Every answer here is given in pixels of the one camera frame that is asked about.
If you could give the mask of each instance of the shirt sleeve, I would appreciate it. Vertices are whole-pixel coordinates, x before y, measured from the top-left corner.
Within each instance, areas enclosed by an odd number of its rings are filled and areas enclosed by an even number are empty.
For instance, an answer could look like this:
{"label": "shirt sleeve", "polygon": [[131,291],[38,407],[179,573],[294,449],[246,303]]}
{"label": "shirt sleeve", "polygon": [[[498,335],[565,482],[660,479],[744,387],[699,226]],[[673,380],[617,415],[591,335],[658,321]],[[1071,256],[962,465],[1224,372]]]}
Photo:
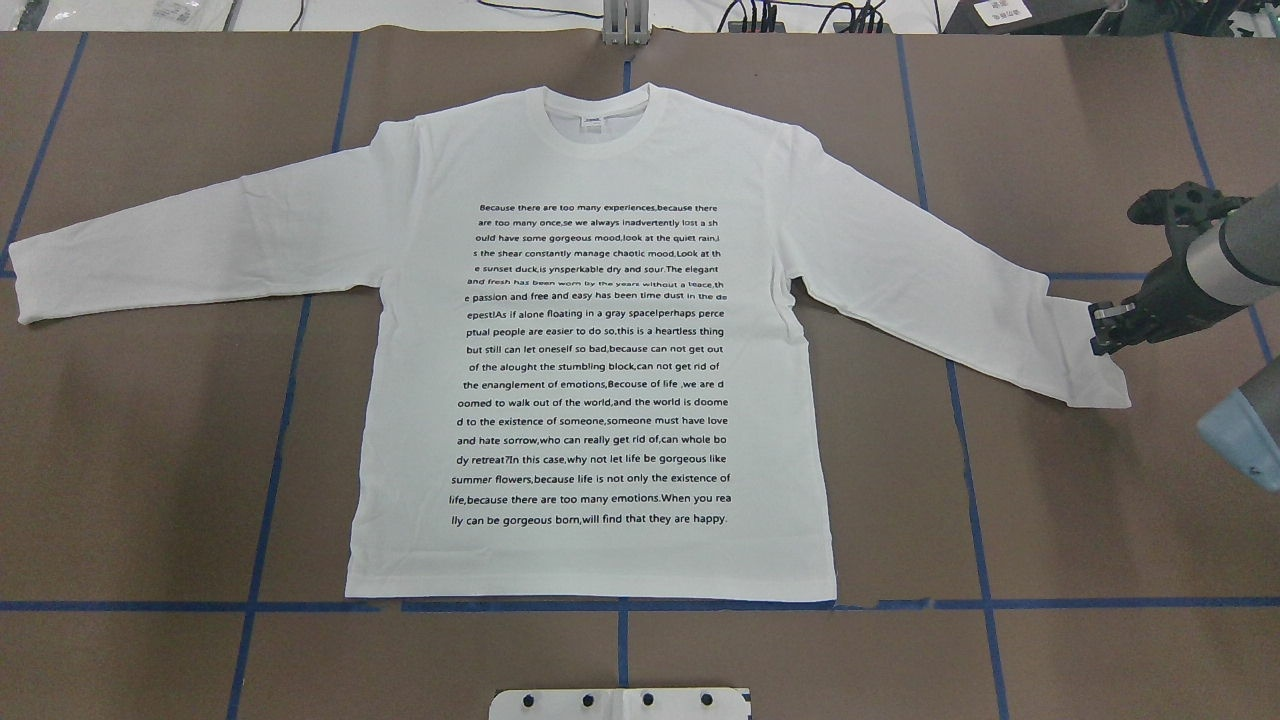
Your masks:
{"label": "shirt sleeve", "polygon": [[404,242],[417,126],[10,246],[18,322],[378,287]]}
{"label": "shirt sleeve", "polygon": [[781,255],[851,318],[1074,407],[1128,407],[1124,373],[1089,346],[1088,304],[1020,268],[788,128]]}

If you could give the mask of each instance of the crew neckline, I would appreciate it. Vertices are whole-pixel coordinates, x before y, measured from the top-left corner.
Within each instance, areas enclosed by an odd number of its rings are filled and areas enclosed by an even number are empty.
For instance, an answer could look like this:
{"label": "crew neckline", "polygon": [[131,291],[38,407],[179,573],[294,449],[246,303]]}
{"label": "crew neckline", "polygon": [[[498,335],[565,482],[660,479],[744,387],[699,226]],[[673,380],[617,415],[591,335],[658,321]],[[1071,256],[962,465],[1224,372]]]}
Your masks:
{"label": "crew neckline", "polygon": [[[581,100],[556,92],[549,87],[534,87],[525,94],[529,122],[538,137],[553,150],[576,158],[608,158],[635,149],[653,133],[666,108],[663,88],[643,86],[604,100]],[[623,135],[604,142],[575,142],[564,137],[552,123],[548,110],[584,117],[618,115],[641,109],[640,119]]]}

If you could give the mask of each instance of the shirt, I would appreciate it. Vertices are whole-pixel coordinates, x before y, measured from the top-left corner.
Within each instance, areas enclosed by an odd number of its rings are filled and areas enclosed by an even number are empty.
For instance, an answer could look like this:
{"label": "shirt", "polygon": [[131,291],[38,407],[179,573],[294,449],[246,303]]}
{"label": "shirt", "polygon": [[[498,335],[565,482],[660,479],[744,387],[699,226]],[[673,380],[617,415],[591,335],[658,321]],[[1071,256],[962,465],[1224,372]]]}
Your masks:
{"label": "shirt", "polygon": [[22,323],[379,288],[351,597],[835,597],[797,277],[996,378],[1129,404],[1044,275],[799,127],[653,85],[388,122],[12,255]]}

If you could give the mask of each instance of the robotic arm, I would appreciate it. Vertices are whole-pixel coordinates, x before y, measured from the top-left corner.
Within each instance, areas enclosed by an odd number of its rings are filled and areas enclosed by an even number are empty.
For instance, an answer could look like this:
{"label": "robotic arm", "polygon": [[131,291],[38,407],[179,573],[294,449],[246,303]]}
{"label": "robotic arm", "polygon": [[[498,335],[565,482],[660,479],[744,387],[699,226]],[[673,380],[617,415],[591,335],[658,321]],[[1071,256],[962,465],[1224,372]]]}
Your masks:
{"label": "robotic arm", "polygon": [[[1162,224],[1172,256],[1119,306],[1089,306],[1096,355],[1202,331],[1280,288],[1280,184],[1253,200],[1192,182],[1153,190],[1129,208],[1129,219]],[[1238,470],[1280,492],[1280,364],[1263,368],[1197,427]]]}

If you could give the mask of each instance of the brown table surface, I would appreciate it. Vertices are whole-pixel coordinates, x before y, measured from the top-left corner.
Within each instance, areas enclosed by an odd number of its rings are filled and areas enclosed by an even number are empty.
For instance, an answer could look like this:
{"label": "brown table surface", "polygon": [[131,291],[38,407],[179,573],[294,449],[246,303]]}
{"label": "brown table surface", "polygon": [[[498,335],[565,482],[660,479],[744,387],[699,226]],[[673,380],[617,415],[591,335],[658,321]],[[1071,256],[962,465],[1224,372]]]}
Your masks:
{"label": "brown table surface", "polygon": [[[1166,256],[1152,187],[1280,179],[1265,40],[586,31],[0,35],[8,238],[548,85],[800,123],[1055,293]],[[836,606],[347,602],[378,296],[19,327],[0,278],[0,717],[481,719],[506,688],[733,685],[758,719],[1275,717],[1280,497],[1196,420],[1280,297],[1071,410],[801,297]]]}

